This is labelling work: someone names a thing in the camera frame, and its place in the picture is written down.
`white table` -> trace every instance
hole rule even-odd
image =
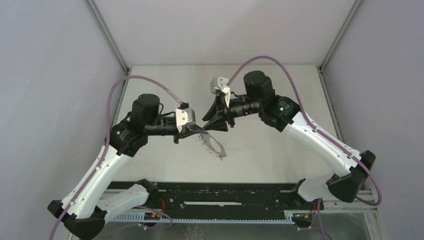
[[[173,91],[196,112],[199,126],[214,101],[209,84],[213,77],[230,78],[239,65],[173,65],[134,66],[131,75],[152,78]],[[321,127],[335,136],[336,132],[314,65],[287,65],[308,114]],[[278,95],[296,101],[292,87],[277,65],[248,65],[231,84],[236,94],[244,94],[243,76],[260,70],[272,79]],[[163,112],[179,105],[161,88],[140,79],[129,81],[118,121],[131,111],[132,103],[144,93],[159,96]],[[149,136],[142,147],[115,176],[114,181],[136,181],[146,178],[157,182],[216,183],[296,183],[329,173],[331,169],[297,140],[266,126],[256,115],[235,119],[229,132],[210,132],[223,144],[227,157],[221,161],[206,151],[197,135],[174,144],[172,136]]]

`gray floor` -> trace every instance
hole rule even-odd
[[[323,214],[324,229],[333,240],[369,240],[362,214]],[[108,223],[103,233],[111,232],[128,223]],[[318,226],[314,216],[313,226]],[[130,227],[96,240],[322,240],[317,230],[296,231],[285,224],[175,224],[165,230],[146,230]]]

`gray wall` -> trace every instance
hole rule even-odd
[[[0,239],[45,240],[47,205],[97,156],[122,72],[82,0],[3,0],[0,35]]]
[[[365,1],[325,70],[347,142],[377,156],[392,240],[424,235],[423,10],[422,0]]]

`robotic arm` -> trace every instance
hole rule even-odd
[[[62,222],[75,236],[90,240],[97,236],[105,224],[128,209],[146,203],[155,203],[158,188],[146,179],[137,181],[131,188],[112,197],[100,199],[116,173],[128,163],[137,151],[148,143],[148,136],[174,136],[179,139],[193,134],[195,112],[183,103],[175,112],[161,114],[159,97],[153,94],[142,94],[132,104],[132,111],[125,119],[111,128],[110,146],[101,166],[97,165],[105,146],[93,165],[81,179],[79,184],[62,200],[54,200],[48,210],[56,217],[63,213],[70,203]],[[72,201],[77,191],[90,178],[89,182]]]
[[[297,185],[298,194],[308,202],[326,196],[335,196],[351,203],[361,189],[367,174],[352,158],[359,159],[371,170],[376,156],[370,152],[359,152],[347,146],[327,131],[313,123],[312,128],[301,112],[300,106],[286,96],[276,95],[271,79],[262,71],[252,71],[244,76],[246,94],[236,95],[227,86],[228,79],[214,78],[210,89],[215,94],[215,102],[203,117],[208,121],[205,130],[228,131],[234,127],[235,118],[258,114],[266,125],[276,128],[297,139],[331,167],[334,174],[314,179],[302,179]],[[336,145],[344,146],[347,151]]]

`white wall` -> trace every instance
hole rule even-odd
[[[1,1],[0,35],[0,239],[45,240],[47,206],[98,154],[122,72],[82,0]]]
[[[348,143],[376,156],[392,240],[423,239],[424,1],[369,0],[326,69]]]
[[[319,65],[355,0],[97,0],[128,65]]]

